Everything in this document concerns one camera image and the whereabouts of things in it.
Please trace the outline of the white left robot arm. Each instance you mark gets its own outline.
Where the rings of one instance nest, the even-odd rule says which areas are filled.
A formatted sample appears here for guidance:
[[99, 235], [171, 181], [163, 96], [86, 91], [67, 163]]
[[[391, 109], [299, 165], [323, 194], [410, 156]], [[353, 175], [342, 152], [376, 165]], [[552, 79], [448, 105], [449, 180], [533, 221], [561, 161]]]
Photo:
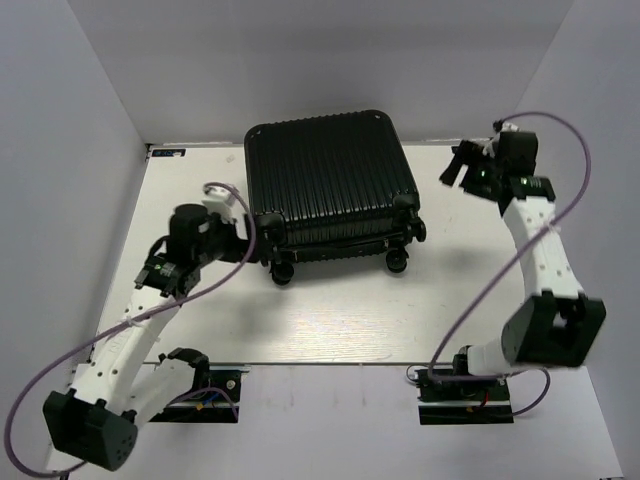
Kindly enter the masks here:
[[191, 298], [203, 268], [218, 260], [241, 265], [250, 255], [226, 201], [177, 206], [168, 234], [150, 248], [134, 281], [120, 329], [108, 335], [68, 392], [46, 399], [43, 413], [55, 449], [116, 471], [143, 425], [179, 397], [205, 396], [212, 378], [209, 358], [192, 348], [161, 355], [147, 379], [135, 378], [161, 332]]

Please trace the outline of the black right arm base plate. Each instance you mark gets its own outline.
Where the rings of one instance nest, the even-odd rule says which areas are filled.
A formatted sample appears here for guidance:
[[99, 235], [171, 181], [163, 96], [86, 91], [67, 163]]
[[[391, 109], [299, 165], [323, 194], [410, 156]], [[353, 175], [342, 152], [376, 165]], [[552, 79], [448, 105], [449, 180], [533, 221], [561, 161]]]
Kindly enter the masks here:
[[418, 390], [421, 426], [499, 425], [514, 422], [505, 380], [478, 383], [436, 383], [425, 364], [409, 365], [409, 383]]

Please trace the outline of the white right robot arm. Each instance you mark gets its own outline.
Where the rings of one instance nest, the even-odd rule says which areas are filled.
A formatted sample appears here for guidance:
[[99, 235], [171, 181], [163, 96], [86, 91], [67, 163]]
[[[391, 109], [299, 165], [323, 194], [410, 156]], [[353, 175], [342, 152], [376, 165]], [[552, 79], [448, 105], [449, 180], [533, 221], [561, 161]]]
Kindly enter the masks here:
[[525, 299], [501, 333], [463, 347], [449, 375], [453, 390], [472, 399], [488, 381], [533, 367], [578, 368], [606, 318], [602, 300], [577, 280], [554, 222], [551, 181], [535, 173], [538, 138], [503, 130], [487, 143], [463, 140], [440, 180], [497, 204], [517, 249]]

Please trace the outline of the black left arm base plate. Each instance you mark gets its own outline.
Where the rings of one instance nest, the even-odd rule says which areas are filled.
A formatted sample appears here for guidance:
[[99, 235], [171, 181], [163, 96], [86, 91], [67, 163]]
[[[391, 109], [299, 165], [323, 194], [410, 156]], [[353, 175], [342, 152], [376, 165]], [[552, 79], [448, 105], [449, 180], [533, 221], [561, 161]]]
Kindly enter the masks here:
[[242, 384], [250, 372], [246, 365], [212, 366], [204, 383], [189, 396], [167, 406], [151, 423], [237, 424]]

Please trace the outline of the black suitcase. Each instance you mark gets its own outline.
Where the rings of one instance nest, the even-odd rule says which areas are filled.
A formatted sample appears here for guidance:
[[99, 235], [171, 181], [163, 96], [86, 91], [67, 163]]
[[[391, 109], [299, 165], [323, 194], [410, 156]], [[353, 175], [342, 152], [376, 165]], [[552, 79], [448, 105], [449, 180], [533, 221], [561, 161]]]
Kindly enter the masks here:
[[392, 274], [423, 242], [420, 195], [379, 110], [263, 123], [244, 137], [256, 255], [287, 285], [300, 263], [383, 255]]

